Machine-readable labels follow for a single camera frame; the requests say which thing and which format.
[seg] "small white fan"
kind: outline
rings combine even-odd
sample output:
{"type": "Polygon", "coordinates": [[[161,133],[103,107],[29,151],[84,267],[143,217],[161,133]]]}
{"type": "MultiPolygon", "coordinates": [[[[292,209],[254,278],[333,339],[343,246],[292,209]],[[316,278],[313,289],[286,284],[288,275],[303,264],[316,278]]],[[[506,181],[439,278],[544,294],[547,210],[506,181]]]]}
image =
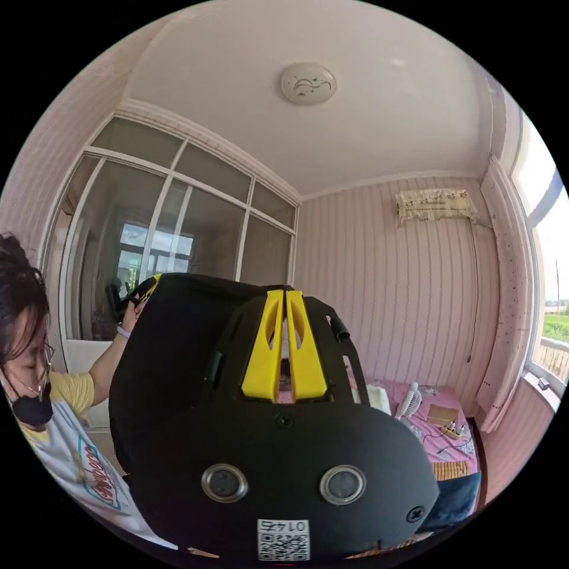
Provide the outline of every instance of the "small white fan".
{"type": "Polygon", "coordinates": [[[423,397],[419,392],[419,385],[417,382],[411,384],[411,389],[407,392],[405,399],[397,407],[395,412],[395,418],[400,419],[401,417],[411,417],[413,413],[419,409],[419,405],[423,397]]]}

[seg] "white window frame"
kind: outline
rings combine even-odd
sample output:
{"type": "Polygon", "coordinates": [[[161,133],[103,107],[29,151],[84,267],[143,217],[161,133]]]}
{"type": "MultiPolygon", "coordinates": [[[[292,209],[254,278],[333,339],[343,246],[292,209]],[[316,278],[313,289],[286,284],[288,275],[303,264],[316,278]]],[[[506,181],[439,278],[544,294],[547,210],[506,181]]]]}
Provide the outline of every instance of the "white window frame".
{"type": "Polygon", "coordinates": [[[563,393],[565,392],[566,385],[561,381],[560,378],[556,377],[549,370],[546,370],[543,366],[532,361],[533,352],[535,351],[535,344],[539,340],[541,341],[541,335],[539,328],[539,323],[542,322],[542,312],[545,312],[545,293],[541,288],[540,281],[540,266],[543,261],[541,258],[541,251],[536,247],[536,239],[539,237],[536,233],[536,227],[540,221],[549,213],[552,207],[554,207],[557,198],[561,195],[563,182],[559,175],[557,168],[555,169],[553,178],[545,190],[544,195],[538,202],[538,204],[533,208],[533,210],[527,214],[526,213],[526,199],[523,194],[523,189],[518,188],[516,185],[516,171],[523,164],[526,159],[528,152],[528,130],[527,130],[527,117],[524,116],[522,121],[522,141],[520,144],[520,151],[517,156],[516,163],[512,169],[512,174],[510,179],[516,188],[516,196],[518,201],[518,211],[520,215],[523,216],[525,221],[525,227],[528,233],[528,239],[530,243],[530,253],[532,258],[532,271],[533,271],[533,307],[532,307],[532,330],[530,334],[530,342],[528,353],[526,355],[526,361],[524,364],[524,373],[532,373],[537,378],[543,378],[549,383],[551,391],[553,391],[557,397],[561,399],[563,393]]]}
{"type": "MultiPolygon", "coordinates": [[[[108,122],[110,122],[113,118],[114,118],[114,115],[109,117],[108,122]]],[[[132,122],[139,122],[139,121],[136,121],[134,119],[128,119],[128,120],[131,120],[132,122]]],[[[271,216],[255,209],[254,207],[251,206],[252,195],[253,195],[253,191],[254,191],[255,182],[257,181],[257,177],[254,174],[244,170],[243,167],[238,167],[238,169],[243,171],[244,173],[246,173],[251,178],[250,188],[249,188],[249,192],[248,192],[248,196],[247,196],[247,201],[245,203],[234,198],[233,196],[225,194],[224,192],[222,192],[222,191],[220,191],[220,190],[218,190],[212,186],[204,184],[204,183],[200,182],[199,180],[195,180],[193,178],[190,178],[189,176],[181,174],[180,172],[176,172],[175,166],[176,166],[182,152],[184,151],[184,149],[186,148],[188,143],[194,144],[194,145],[196,145],[196,146],[198,146],[198,147],[200,147],[206,151],[209,151],[208,149],[203,148],[202,143],[200,143],[196,140],[193,140],[193,138],[191,138],[191,137],[186,137],[184,139],[182,139],[180,137],[177,137],[177,138],[179,138],[179,140],[180,140],[180,148],[178,149],[178,152],[176,153],[176,156],[172,160],[172,164],[170,165],[169,168],[166,168],[166,167],[160,166],[158,164],[154,164],[153,162],[149,162],[147,160],[137,158],[135,156],[124,154],[121,152],[115,152],[115,151],[111,151],[111,150],[108,150],[105,148],[98,148],[98,147],[95,147],[92,145],[87,145],[84,148],[83,152],[81,152],[81,154],[79,154],[76,163],[78,164],[84,155],[89,155],[89,156],[93,156],[94,158],[98,158],[99,162],[98,162],[93,174],[89,178],[87,186],[81,194],[81,198],[80,198],[79,203],[77,205],[76,211],[73,214],[73,218],[72,218],[71,225],[70,225],[69,232],[68,232],[68,241],[71,242],[71,239],[73,237],[73,234],[75,233],[75,229],[77,227],[77,224],[81,218],[81,214],[82,214],[83,208],[85,206],[89,191],[90,191],[91,187],[93,186],[95,178],[97,177],[98,173],[100,172],[101,168],[103,167],[103,164],[107,161],[108,162],[118,162],[120,164],[125,164],[125,165],[128,165],[128,166],[133,167],[133,168],[145,170],[145,171],[151,172],[153,174],[162,174],[165,176],[164,185],[162,186],[162,190],[161,190],[160,195],[158,197],[158,200],[156,202],[154,211],[152,213],[151,222],[150,222],[150,225],[148,228],[148,233],[146,234],[145,246],[144,246],[143,257],[142,257],[142,265],[140,268],[140,281],[143,281],[146,277],[149,276],[146,274],[147,269],[148,269],[148,257],[151,254],[151,243],[152,243],[152,239],[154,238],[154,233],[156,230],[156,225],[158,223],[158,218],[159,218],[159,215],[160,215],[160,212],[162,209],[162,205],[164,204],[164,200],[166,198],[166,195],[168,193],[168,190],[170,188],[172,181],[178,180],[182,183],[187,184],[187,191],[186,191],[186,196],[184,197],[184,201],[183,201],[183,205],[182,205],[180,214],[178,216],[178,221],[176,224],[175,233],[181,231],[181,223],[182,223],[184,216],[186,214],[186,210],[187,210],[187,207],[188,207],[188,204],[190,201],[192,190],[194,188],[198,188],[200,190],[206,191],[206,192],[222,199],[223,201],[232,203],[233,205],[244,210],[244,221],[243,221],[243,224],[241,227],[241,233],[239,236],[239,247],[238,247],[238,254],[237,254],[236,263],[235,263],[234,279],[239,281],[240,277],[241,277],[241,265],[242,265],[242,257],[243,257],[244,247],[245,247],[245,237],[246,237],[246,233],[247,233],[247,225],[248,225],[248,220],[249,220],[250,215],[253,214],[254,216],[258,217],[259,219],[262,219],[263,221],[269,223],[270,225],[273,225],[277,229],[279,229],[279,230],[281,230],[281,231],[283,231],[283,232],[285,232],[291,236],[289,259],[287,261],[287,284],[291,285],[293,282],[294,264],[295,264],[295,258],[296,258],[296,226],[297,226],[297,222],[298,222],[298,210],[299,210],[300,205],[292,202],[291,199],[288,199],[286,196],[283,196],[278,191],[274,191],[270,187],[269,184],[267,184],[266,182],[263,181],[264,186],[266,186],[269,190],[274,191],[276,195],[278,195],[281,199],[286,201],[288,204],[291,205],[291,207],[294,208],[294,224],[293,224],[293,227],[290,228],[287,225],[279,222],[276,219],[273,219],[271,216]]],[[[216,155],[216,157],[226,161],[227,163],[231,164],[233,167],[236,167],[235,164],[233,164],[231,161],[225,160],[221,156],[216,155]]],[[[66,184],[64,184],[62,186],[62,189],[61,189],[62,195],[65,195],[65,190],[67,189],[68,183],[69,183],[69,180],[66,182],[66,184]]],[[[59,208],[54,208],[54,215],[56,216],[58,214],[59,214],[59,208]]],[[[60,289],[59,289],[59,296],[60,296],[59,328],[60,328],[60,334],[61,334],[61,338],[62,338],[64,358],[65,358],[66,362],[70,361],[70,354],[68,352],[67,343],[70,341],[81,341],[81,340],[73,340],[72,338],[68,337],[68,334],[70,333],[71,330],[67,326],[68,315],[67,315],[67,310],[66,310],[67,303],[65,302],[65,299],[66,299],[66,296],[68,294],[68,290],[67,290],[68,289],[68,279],[67,279],[68,265],[70,262],[73,262],[71,260],[71,256],[72,256],[71,248],[70,248],[69,244],[66,243],[66,247],[65,247],[65,250],[63,252],[62,272],[61,272],[61,276],[60,276],[60,285],[59,285],[60,286],[60,289]]],[[[175,250],[170,251],[170,258],[169,258],[169,262],[168,262],[168,267],[170,267],[171,264],[173,265],[174,259],[177,256],[178,255],[175,254],[175,250]]]]}

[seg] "screw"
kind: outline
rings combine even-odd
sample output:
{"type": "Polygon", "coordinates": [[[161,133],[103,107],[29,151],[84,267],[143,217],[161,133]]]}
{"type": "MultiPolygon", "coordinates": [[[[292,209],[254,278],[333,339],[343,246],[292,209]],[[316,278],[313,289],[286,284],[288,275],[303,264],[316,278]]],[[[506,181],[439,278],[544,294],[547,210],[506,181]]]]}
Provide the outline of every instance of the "screw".
{"type": "Polygon", "coordinates": [[[425,515],[425,508],[423,506],[416,506],[407,514],[407,522],[418,522],[425,515]]]}
{"type": "Polygon", "coordinates": [[[290,415],[287,415],[286,413],[279,413],[275,418],[275,422],[277,424],[277,427],[286,429],[288,427],[292,427],[295,421],[290,415]]]}

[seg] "hand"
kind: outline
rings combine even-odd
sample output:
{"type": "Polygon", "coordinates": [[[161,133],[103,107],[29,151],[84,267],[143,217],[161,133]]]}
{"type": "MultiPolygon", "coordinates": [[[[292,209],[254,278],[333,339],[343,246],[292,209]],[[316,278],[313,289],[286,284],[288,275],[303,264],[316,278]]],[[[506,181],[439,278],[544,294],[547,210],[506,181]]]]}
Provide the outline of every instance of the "hand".
{"type": "Polygon", "coordinates": [[[133,302],[129,302],[129,305],[126,307],[126,312],[124,313],[123,323],[121,324],[124,330],[132,332],[147,302],[148,299],[136,306],[133,302]]]}

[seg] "green field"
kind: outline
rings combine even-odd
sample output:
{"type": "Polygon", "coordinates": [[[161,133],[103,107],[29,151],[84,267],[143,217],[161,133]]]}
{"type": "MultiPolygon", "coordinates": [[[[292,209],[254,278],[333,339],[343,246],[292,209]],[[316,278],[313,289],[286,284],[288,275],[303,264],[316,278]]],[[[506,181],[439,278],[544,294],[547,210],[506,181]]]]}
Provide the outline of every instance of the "green field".
{"type": "Polygon", "coordinates": [[[546,314],[543,335],[552,340],[569,342],[569,315],[546,314]]]}

